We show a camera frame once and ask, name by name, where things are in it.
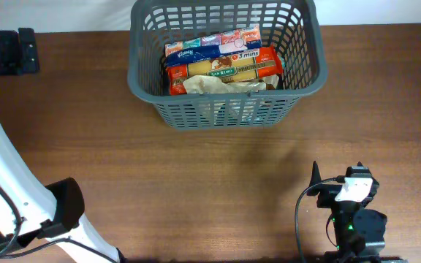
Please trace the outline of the San Remo spaghetti packet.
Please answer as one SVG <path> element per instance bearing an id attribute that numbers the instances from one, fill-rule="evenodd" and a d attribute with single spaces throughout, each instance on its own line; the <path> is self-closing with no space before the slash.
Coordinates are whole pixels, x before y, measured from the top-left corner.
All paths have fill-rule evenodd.
<path id="1" fill-rule="evenodd" d="M 223 83 L 246 82 L 283 73 L 274 47 L 261 47 L 167 68 L 170 94 L 190 94 L 184 82 L 194 76 L 217 77 Z"/>

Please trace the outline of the beige powder pouch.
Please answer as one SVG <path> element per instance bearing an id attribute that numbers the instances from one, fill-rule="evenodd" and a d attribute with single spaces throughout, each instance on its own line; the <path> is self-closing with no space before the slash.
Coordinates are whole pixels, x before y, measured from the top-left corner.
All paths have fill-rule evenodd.
<path id="1" fill-rule="evenodd" d="M 197 75 L 183 82 L 188 94 L 249 94 L 250 92 L 275 90 L 278 86 L 279 76 L 271 75 L 261 79 L 245 82 L 223 83 L 218 77 Z M 228 124 L 236 124 L 239 121 L 248 123 L 252 119 L 252 111 L 256 105 L 254 100 L 246 102 L 230 99 L 228 102 L 218 100 L 213 109 L 210 105 L 201 106 L 201 115 L 212 120 L 216 126 L 222 126 L 225 122 L 225 114 L 229 114 Z"/>

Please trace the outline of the Kleenex tissue multipack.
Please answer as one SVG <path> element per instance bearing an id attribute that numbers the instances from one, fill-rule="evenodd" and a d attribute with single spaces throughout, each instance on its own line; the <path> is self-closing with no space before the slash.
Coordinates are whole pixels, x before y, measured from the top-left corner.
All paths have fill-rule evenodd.
<path id="1" fill-rule="evenodd" d="M 164 46 L 165 66 L 190 64 L 262 47 L 259 26 L 239 28 Z"/>

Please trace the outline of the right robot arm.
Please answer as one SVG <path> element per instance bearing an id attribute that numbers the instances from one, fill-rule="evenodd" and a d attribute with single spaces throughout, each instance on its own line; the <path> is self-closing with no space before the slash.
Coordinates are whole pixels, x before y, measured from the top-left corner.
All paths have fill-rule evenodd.
<path id="1" fill-rule="evenodd" d="M 317 198 L 316 206 L 330 210 L 336 251 L 326 252 L 325 262 L 380 262 L 385 247 L 385 214 L 366 206 L 376 195 L 379 183 L 361 163 L 348 167 L 346 174 L 329 184 L 313 163 L 308 195 Z"/>

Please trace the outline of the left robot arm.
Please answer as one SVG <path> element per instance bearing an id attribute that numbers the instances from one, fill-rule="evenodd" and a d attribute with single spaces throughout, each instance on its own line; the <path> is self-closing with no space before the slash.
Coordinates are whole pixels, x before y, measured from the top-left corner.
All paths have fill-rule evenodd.
<path id="1" fill-rule="evenodd" d="M 58 245 L 76 262 L 125 262 L 87 219 L 75 179 L 42 185 L 0 123 L 0 259 L 29 254 L 35 238 Z"/>

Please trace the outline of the grey plastic basket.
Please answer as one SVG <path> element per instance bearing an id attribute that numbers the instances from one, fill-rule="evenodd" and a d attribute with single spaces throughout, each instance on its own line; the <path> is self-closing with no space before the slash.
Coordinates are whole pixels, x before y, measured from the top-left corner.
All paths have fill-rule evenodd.
<path id="1" fill-rule="evenodd" d="M 327 64 L 313 0 L 136 1 L 130 12 L 131 92 L 151 103 L 173 128 L 272 126 L 297 101 L 327 80 Z M 164 46 L 259 26 L 264 46 L 275 48 L 284 71 L 273 91 L 246 94 L 170 94 Z"/>

